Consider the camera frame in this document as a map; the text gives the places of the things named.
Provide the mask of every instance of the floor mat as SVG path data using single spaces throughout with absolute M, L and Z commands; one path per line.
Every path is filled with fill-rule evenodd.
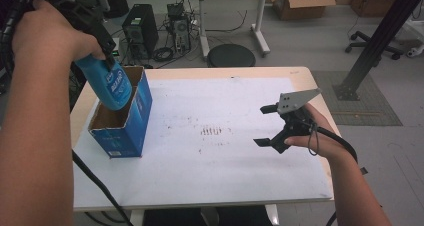
M 340 101 L 336 98 L 333 85 L 339 85 L 348 72 L 313 71 L 312 75 L 323 92 L 322 96 L 338 125 L 357 126 L 402 126 L 370 75 L 362 81 L 356 93 L 359 101 Z

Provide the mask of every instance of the wrist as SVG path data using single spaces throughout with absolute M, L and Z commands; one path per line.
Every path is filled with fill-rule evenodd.
M 328 163 L 330 164 L 330 167 L 340 167 L 345 164 L 356 164 L 355 159 L 353 156 L 345 149 L 338 150 L 338 152 L 335 152 L 331 156 L 326 157 L 328 160 Z

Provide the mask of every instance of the forearm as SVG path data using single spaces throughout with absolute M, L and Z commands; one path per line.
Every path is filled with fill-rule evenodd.
M 339 225 L 391 225 L 347 152 L 329 160 Z
M 0 136 L 1 225 L 35 225 L 43 221 L 44 225 L 59 225 L 64 219 L 71 224 L 70 59 L 60 58 L 65 57 L 60 51 L 48 53 L 48 62 L 38 55 L 16 57 Z M 32 215 L 20 217 L 19 212 Z M 14 222 L 3 222 L 5 218 Z M 25 222 L 28 219 L 39 220 Z

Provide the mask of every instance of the open box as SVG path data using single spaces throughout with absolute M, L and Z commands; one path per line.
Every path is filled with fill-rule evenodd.
M 113 111 L 101 102 L 88 131 L 111 158 L 140 157 L 152 106 L 152 95 L 143 67 L 123 67 L 132 85 L 128 103 Z
M 272 7 L 281 20 L 321 18 L 336 0 L 275 0 Z

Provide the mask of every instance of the blue box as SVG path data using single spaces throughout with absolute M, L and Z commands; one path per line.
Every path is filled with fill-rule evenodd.
M 123 68 L 133 86 L 129 102 L 117 111 L 99 103 L 88 131 L 111 158 L 141 157 L 152 95 L 143 67 Z

